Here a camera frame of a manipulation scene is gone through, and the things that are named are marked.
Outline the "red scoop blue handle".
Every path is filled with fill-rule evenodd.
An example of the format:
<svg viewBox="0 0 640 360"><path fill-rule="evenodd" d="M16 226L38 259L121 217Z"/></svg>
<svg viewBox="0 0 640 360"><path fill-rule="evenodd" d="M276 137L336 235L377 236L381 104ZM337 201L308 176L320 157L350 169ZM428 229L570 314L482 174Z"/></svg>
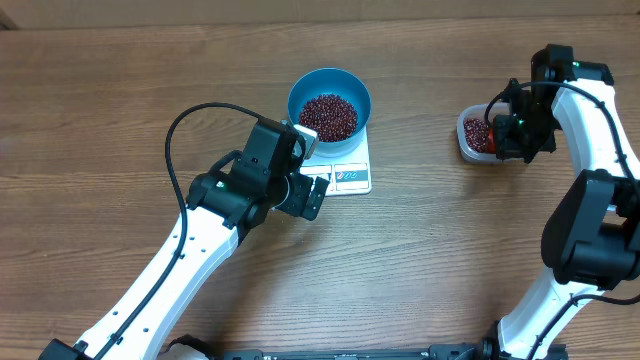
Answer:
<svg viewBox="0 0 640 360"><path fill-rule="evenodd" d="M491 128L488 132L487 135L487 145L486 145L486 152L489 154L495 154L496 153L496 144L495 144L495 139L494 139L494 129Z"/></svg>

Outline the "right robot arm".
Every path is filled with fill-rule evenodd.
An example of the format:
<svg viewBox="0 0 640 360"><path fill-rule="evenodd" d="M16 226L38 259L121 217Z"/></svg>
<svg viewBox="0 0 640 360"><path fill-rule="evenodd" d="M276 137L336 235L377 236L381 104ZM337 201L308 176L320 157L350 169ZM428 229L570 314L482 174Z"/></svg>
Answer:
<svg viewBox="0 0 640 360"><path fill-rule="evenodd" d="M639 301L608 295L639 276L639 160L617 115L609 67L575 60L570 46L536 52L530 81L510 80L492 101L509 111L483 116L490 153L530 163L555 151L562 131L576 178L543 229L543 271L476 356L565 359L554 340L586 305Z"/></svg>

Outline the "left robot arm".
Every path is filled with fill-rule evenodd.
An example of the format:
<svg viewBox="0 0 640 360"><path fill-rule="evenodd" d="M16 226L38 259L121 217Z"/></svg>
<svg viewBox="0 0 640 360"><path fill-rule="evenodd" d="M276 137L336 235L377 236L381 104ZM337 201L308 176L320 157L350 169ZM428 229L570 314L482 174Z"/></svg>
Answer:
<svg viewBox="0 0 640 360"><path fill-rule="evenodd" d="M315 131L261 118L243 150L198 175L166 242L125 295L73 345L52 340L40 360L207 359L203 342L167 338L209 276L276 209L312 221L328 182L303 173Z"/></svg>

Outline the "white digital kitchen scale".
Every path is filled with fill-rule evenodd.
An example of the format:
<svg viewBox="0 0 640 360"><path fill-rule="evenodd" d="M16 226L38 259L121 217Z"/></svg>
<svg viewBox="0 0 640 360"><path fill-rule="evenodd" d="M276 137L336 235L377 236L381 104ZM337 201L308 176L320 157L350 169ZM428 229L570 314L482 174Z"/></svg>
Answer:
<svg viewBox="0 0 640 360"><path fill-rule="evenodd" d="M367 128L340 142L319 142L300 172L329 181L327 196L364 195L373 183Z"/></svg>

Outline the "red beans in bowl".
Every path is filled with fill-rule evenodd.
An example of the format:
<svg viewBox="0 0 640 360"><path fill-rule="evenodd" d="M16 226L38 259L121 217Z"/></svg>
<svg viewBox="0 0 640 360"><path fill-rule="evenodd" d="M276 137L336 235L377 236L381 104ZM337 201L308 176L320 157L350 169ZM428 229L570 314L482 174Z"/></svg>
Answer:
<svg viewBox="0 0 640 360"><path fill-rule="evenodd" d="M314 130L321 142L339 142L357 130L355 107L335 94L322 94L307 101L300 112L299 123Z"/></svg>

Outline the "blue bowl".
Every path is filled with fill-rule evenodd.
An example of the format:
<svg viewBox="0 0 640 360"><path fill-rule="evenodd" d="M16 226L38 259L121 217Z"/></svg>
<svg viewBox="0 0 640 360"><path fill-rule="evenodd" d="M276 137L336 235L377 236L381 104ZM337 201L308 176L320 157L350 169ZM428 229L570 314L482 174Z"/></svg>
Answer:
<svg viewBox="0 0 640 360"><path fill-rule="evenodd" d="M361 128L366 127L372 113L370 92L357 76L339 68L313 70L302 76L293 85L287 101L289 120L293 124L300 124L299 115L303 105L322 94L341 96L355 107L358 114L358 126L351 137Z"/></svg>

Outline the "clear plastic container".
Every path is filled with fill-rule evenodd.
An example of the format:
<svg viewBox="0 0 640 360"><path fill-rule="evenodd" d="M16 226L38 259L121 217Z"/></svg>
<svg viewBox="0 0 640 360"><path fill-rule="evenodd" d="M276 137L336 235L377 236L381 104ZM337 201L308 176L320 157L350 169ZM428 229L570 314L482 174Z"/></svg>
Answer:
<svg viewBox="0 0 640 360"><path fill-rule="evenodd" d="M486 108L487 104L472 105L463 110L459 115L456 123L456 132L461 156L465 161L475 164L500 164L505 163L506 161L511 162L511 159L507 159L506 161L500 160L496 157L495 154L476 152L468 145L466 141L464 132L464 120L467 118L478 118L483 120Z"/></svg>

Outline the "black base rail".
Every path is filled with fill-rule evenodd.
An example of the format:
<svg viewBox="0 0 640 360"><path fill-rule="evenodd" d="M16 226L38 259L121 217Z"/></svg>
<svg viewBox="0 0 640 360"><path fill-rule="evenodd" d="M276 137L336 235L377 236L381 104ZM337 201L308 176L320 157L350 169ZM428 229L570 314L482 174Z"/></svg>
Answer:
<svg viewBox="0 0 640 360"><path fill-rule="evenodd" d="M216 354L211 346L193 336L184 335L173 340L159 359L212 359L212 360L474 360L509 359L507 355L492 355L488 343L434 344L427 349L409 350L333 350L263 352L261 350L235 350Z"/></svg>

